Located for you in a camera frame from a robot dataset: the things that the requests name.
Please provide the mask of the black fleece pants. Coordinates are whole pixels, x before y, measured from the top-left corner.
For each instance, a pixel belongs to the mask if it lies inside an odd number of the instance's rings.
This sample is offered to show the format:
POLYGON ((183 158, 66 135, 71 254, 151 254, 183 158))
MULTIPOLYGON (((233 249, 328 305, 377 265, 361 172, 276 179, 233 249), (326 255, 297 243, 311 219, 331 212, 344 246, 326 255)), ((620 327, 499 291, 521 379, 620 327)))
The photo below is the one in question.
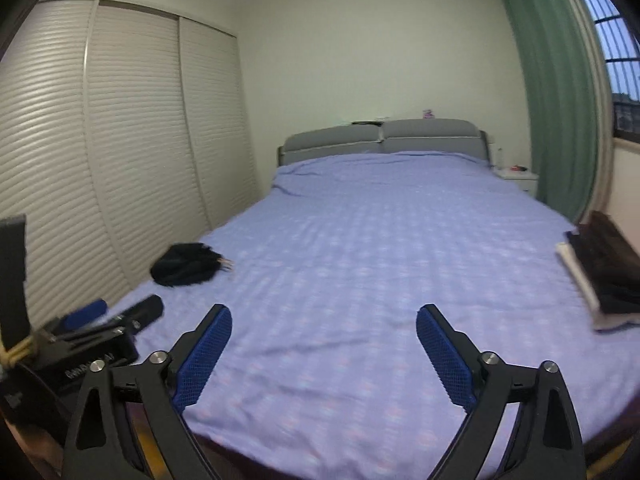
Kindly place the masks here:
POLYGON ((228 272, 233 263, 203 243, 171 245, 151 266, 152 280, 165 287, 190 286, 211 280, 218 272, 228 272))

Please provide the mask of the white folded garment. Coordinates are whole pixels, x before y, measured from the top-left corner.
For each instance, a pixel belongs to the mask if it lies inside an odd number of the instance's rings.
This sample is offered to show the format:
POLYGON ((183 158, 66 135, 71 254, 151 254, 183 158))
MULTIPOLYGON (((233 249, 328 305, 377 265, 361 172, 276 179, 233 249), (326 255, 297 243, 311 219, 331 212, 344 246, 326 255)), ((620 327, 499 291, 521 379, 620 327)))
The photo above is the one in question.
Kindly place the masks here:
POLYGON ((612 313, 606 314, 601 308, 600 300, 597 297, 590 281, 588 281, 585 271, 575 256, 574 249, 569 244, 561 242, 555 245, 555 252, 572 277, 575 285, 578 287, 582 298, 588 307, 591 316, 592 329, 596 332, 607 332, 608 330, 619 330, 625 326, 638 326, 638 313, 612 313))

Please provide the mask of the black folded garment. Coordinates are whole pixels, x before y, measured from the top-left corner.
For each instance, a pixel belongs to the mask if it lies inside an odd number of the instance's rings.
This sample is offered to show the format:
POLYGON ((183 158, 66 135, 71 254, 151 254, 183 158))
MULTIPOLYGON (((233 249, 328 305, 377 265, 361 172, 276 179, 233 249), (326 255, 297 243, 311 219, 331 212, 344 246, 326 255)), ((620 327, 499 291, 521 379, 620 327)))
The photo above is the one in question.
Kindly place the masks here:
POLYGON ((575 256, 596 292, 604 313, 639 313, 639 284, 598 278, 591 269, 586 246, 580 240, 579 234, 566 232, 565 238, 574 249, 575 256))

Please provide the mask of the white louvered wardrobe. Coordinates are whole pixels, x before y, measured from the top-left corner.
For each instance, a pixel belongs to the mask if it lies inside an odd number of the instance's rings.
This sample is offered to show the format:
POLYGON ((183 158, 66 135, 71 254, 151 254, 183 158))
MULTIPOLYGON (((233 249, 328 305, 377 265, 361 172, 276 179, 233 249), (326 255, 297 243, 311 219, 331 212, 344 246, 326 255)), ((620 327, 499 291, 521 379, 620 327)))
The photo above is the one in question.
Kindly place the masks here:
POLYGON ((104 0, 38 3, 1 62, 1 212, 30 322, 114 304, 258 199, 235 36, 104 0))

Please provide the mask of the purple floral bed sheet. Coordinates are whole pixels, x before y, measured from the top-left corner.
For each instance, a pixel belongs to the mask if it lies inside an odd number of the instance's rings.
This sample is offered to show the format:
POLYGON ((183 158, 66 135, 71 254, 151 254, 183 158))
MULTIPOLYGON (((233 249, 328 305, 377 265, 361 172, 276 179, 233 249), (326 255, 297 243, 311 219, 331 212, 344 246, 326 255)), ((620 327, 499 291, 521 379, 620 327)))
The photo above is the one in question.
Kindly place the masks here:
POLYGON ((477 159, 407 152, 281 167, 270 194, 204 243, 233 268, 157 295, 142 356, 170 348, 214 304, 231 338, 194 434, 301 479, 423 479, 460 427, 416 336, 434 304, 506 362, 559 365, 591 439, 639 391, 639 333, 598 334, 555 247, 570 222, 477 159))

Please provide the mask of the brown folded garment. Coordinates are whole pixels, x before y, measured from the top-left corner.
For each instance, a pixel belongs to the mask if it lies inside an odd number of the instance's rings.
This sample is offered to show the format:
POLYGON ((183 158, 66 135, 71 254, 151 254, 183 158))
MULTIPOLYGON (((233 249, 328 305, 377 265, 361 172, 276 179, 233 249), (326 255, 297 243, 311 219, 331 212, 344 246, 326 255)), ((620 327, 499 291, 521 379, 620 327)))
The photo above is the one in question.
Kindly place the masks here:
POLYGON ((639 284, 639 254, 607 214, 593 211, 578 233, 598 278, 639 284))

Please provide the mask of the white nightstand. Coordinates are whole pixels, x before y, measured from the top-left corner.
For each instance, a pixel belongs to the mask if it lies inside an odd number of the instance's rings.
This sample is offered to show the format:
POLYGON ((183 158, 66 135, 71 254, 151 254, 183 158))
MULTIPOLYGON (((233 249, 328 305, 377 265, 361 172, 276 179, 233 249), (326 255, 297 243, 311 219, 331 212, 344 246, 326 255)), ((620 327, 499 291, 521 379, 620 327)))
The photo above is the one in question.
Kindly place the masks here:
POLYGON ((530 170, 514 168, 494 169, 494 173, 503 180, 513 182, 521 191, 535 198, 537 196, 538 176, 530 170))

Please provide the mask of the clear bottle on nightstand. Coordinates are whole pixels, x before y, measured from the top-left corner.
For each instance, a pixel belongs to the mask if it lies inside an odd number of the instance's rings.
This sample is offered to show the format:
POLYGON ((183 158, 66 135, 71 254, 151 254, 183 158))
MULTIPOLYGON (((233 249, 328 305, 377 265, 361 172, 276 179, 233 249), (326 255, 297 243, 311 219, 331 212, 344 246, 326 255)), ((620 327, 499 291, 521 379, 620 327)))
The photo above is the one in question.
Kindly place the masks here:
POLYGON ((496 156, 495 156, 495 167, 498 170, 503 170, 503 168, 504 168, 503 150, 502 150, 502 148, 497 148, 496 156))

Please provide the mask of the green curtain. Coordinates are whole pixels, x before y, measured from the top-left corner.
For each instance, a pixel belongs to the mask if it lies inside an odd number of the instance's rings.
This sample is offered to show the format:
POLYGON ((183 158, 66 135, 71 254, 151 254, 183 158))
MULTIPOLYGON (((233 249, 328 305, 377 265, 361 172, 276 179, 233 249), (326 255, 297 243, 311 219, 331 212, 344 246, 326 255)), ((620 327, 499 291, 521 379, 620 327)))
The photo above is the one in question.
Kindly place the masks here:
POLYGON ((537 198, 571 222, 588 211, 599 162, 596 90, 570 0, 501 0, 520 56, 537 198))

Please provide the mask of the grey padded headboard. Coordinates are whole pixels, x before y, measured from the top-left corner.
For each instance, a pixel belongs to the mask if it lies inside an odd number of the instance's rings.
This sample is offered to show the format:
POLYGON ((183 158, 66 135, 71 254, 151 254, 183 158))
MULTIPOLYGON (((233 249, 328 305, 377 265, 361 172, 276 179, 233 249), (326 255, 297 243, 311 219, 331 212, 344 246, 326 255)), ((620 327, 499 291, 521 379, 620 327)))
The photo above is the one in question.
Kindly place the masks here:
POLYGON ((278 147, 278 166, 348 154, 443 152, 468 155, 491 164, 487 133, 462 119, 399 119, 354 122, 289 136, 278 147))

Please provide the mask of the barred window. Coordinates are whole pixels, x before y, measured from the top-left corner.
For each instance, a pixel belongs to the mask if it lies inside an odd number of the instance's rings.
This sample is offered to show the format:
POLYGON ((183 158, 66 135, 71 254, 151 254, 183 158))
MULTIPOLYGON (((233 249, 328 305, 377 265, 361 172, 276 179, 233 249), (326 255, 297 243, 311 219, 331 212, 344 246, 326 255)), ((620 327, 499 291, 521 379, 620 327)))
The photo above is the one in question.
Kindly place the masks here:
POLYGON ((610 80, 614 136, 639 143, 639 38, 613 0, 584 0, 610 80))

